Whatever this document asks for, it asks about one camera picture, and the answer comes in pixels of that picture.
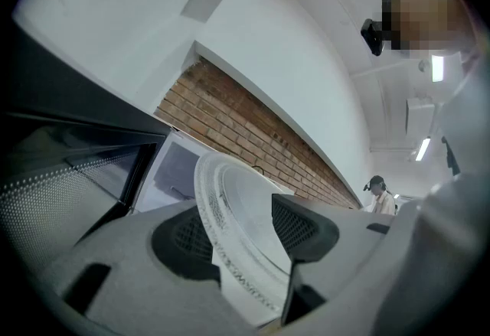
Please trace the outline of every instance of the brick wall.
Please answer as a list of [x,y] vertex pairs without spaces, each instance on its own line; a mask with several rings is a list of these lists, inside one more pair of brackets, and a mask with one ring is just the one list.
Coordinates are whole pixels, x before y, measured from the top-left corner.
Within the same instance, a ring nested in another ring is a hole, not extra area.
[[265,176],[301,197],[359,208],[330,167],[284,121],[204,58],[181,75],[155,114],[218,151],[260,166]]

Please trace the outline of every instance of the white shirt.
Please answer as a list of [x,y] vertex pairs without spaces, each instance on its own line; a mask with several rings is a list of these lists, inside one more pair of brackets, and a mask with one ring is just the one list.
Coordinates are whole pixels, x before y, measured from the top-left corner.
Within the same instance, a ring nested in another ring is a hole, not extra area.
[[387,191],[384,191],[376,199],[376,205],[374,206],[373,212],[375,214],[395,215],[395,200],[393,199],[393,196]]

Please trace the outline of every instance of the fluorescent light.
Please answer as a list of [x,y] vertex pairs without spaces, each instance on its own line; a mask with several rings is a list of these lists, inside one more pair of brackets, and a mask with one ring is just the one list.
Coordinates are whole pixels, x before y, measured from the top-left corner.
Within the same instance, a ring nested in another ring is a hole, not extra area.
[[425,153],[427,151],[427,147],[429,147],[429,143],[430,143],[430,137],[423,140],[422,145],[420,146],[419,153],[417,154],[417,156],[415,158],[416,161],[422,160],[423,156],[425,155]]
[[432,81],[441,82],[444,79],[444,57],[432,56]]

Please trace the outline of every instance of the perforated metal mesh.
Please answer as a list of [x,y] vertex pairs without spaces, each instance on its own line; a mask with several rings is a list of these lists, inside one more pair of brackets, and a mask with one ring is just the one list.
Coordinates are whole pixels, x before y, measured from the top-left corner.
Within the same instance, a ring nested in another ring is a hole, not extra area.
[[273,225],[284,250],[289,254],[300,243],[318,233],[315,224],[273,201]]
[[138,150],[66,161],[0,187],[0,226],[32,272],[70,249],[116,204]]
[[211,262],[213,246],[207,238],[199,213],[175,228],[175,244],[187,254]]

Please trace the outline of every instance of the white ceiling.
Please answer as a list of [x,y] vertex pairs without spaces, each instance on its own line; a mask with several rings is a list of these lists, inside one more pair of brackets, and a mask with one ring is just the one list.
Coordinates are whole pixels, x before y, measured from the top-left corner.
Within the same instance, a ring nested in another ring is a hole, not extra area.
[[[331,39],[351,75],[366,117],[371,148],[417,148],[422,139],[408,139],[405,134],[407,98],[430,98],[436,105],[447,101],[462,79],[459,55],[445,58],[444,81],[433,83],[430,67],[425,73],[419,71],[419,58],[403,59],[392,51],[375,57],[369,51],[360,29],[366,18],[381,19],[381,0],[298,1]],[[427,135],[437,134],[434,122]],[[432,143],[428,156],[442,155],[439,142]]]

